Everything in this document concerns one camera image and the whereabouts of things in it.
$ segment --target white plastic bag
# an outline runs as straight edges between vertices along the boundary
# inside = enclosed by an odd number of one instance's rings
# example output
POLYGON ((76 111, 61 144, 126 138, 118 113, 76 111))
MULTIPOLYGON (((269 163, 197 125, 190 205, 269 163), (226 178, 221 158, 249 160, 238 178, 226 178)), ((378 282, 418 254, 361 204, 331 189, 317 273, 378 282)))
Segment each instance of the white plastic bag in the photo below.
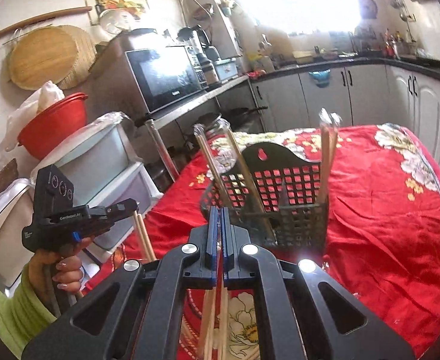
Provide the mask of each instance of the white plastic bag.
POLYGON ((18 135, 37 114, 44 111, 65 95, 51 81, 46 82, 38 91, 26 99, 20 107, 8 115, 7 132, 0 143, 0 151, 10 152, 18 144, 18 135))

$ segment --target fruit painting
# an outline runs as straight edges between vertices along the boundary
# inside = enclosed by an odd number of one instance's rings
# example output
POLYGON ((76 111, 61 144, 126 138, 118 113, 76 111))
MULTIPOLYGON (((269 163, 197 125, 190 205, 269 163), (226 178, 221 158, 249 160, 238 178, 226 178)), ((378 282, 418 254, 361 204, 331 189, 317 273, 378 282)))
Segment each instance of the fruit painting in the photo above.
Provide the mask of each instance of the fruit painting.
POLYGON ((146 0, 85 0, 85 5, 93 8, 89 12, 92 26, 99 24, 100 15, 108 9, 123 9, 131 13, 137 21, 149 10, 146 0))

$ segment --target red plastic basin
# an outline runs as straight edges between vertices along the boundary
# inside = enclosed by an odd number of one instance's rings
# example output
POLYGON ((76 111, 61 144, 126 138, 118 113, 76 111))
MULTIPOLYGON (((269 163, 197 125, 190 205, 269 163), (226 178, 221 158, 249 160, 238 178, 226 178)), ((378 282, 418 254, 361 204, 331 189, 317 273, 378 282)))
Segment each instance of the red plastic basin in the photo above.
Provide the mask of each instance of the red plastic basin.
POLYGON ((83 104, 88 96, 74 93, 35 116, 18 135, 18 143, 43 160, 65 138, 86 125, 83 104))

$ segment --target black mesh basket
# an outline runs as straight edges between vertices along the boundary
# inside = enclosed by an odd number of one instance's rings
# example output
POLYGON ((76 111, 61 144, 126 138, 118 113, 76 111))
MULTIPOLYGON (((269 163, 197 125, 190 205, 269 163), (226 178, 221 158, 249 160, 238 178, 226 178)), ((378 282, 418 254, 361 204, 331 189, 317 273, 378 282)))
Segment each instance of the black mesh basket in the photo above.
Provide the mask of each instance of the black mesh basket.
MULTIPOLYGON (((254 212, 252 197, 238 164, 221 175, 231 200, 231 223, 244 227, 253 243, 270 248, 291 248, 322 254, 325 247, 329 205, 316 203, 320 187, 320 162, 303 160, 281 145, 256 143, 243 157, 257 186, 265 213, 254 212), (268 236, 263 219, 275 232, 268 236)), ((202 195, 200 209, 205 219, 210 206, 223 207, 215 183, 202 195)))

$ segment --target frying pan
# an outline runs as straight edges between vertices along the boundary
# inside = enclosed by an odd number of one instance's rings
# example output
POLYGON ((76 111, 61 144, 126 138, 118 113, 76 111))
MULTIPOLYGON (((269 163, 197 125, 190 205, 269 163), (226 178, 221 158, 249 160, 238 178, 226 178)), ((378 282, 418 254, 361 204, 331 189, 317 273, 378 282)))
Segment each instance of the frying pan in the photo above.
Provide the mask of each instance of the frying pan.
POLYGON ((254 109, 249 109, 246 107, 234 108, 234 109, 231 109, 231 110, 224 112, 223 118, 228 120, 230 122, 230 124, 233 125, 234 127, 241 126, 246 122, 246 120, 250 114, 253 114, 253 112, 262 111, 265 109, 268 109, 268 107, 259 107, 259 108, 254 108, 254 109))

